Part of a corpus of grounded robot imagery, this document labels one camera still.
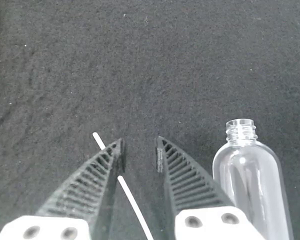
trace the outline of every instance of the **bottle opening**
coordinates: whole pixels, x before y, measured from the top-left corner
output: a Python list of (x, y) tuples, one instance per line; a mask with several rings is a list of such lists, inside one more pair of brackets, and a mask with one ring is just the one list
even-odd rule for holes
[(256, 126), (254, 121), (248, 118), (239, 118), (226, 123), (226, 140), (228, 142), (239, 140), (256, 140)]

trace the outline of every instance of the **transparent bottle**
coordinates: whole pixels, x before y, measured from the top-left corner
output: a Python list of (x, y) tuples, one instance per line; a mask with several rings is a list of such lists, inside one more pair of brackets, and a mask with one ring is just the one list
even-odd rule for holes
[(213, 159), (213, 178), (266, 240), (293, 240), (279, 159), (257, 141), (255, 129), (251, 119), (226, 123), (227, 143)]

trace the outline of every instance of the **gray fabric surface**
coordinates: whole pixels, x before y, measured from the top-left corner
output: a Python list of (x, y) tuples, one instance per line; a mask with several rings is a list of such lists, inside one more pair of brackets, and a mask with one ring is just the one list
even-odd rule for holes
[[(0, 229), (106, 144), (165, 238), (154, 138), (210, 173), (225, 123), (252, 118), (282, 163), (300, 240), (300, 0), (0, 0)], [(111, 240), (145, 239), (120, 186)]]

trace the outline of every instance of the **white stick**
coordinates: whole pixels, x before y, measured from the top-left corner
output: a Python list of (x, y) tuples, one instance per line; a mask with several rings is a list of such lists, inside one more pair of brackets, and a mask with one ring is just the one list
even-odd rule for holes
[(144, 216), (142, 215), (141, 211), (140, 211), (140, 208), (138, 207), (138, 204), (134, 198), (134, 196), (132, 195), (126, 181), (124, 180), (124, 178), (122, 176), (118, 176), (118, 181), (119, 183), (121, 184), (121, 187), (123, 188), (123, 191), (125, 192), (125, 195), (127, 196), (134, 212), (135, 212), (135, 215), (136, 217), (138, 218), (140, 224), (141, 224), (141, 227), (144, 231), (144, 234), (146, 236), (146, 238), (148, 240), (154, 240), (154, 237), (151, 235), (151, 232), (150, 232), (150, 229), (146, 223), (146, 220), (144, 218)]
[[(99, 145), (99, 148), (101, 150), (105, 149), (106, 145), (102, 141), (102, 139), (99, 136), (99, 134), (97, 132), (94, 132), (94, 133), (92, 133), (92, 135), (93, 135), (96, 143)], [(136, 217), (138, 218), (138, 220), (139, 220), (139, 222), (141, 224), (141, 227), (142, 227), (142, 229), (144, 231), (146, 239), (147, 240), (154, 240), (154, 237), (152, 236), (152, 234), (150, 232), (150, 229), (149, 229), (149, 227), (147, 225), (147, 222), (146, 222), (144, 216), (142, 215), (142, 213), (140, 211), (140, 208), (138, 207), (138, 204), (137, 204), (134, 196), (132, 195), (132, 193), (131, 193), (131, 191), (130, 191), (130, 189), (129, 189), (129, 187), (128, 187), (125, 179), (124, 179), (124, 177), (123, 176), (118, 176), (118, 181), (119, 181), (119, 183), (120, 183), (120, 185), (121, 185), (121, 187), (122, 187), (122, 189), (123, 189), (126, 197), (128, 198), (128, 200), (129, 200), (129, 202), (130, 202), (130, 204), (132, 206), (132, 209), (135, 212)]]
[(94, 137), (94, 140), (99, 145), (99, 148), (101, 150), (106, 148), (106, 145), (104, 144), (104, 142), (102, 141), (101, 137), (99, 136), (99, 134), (97, 132), (92, 133), (92, 136)]

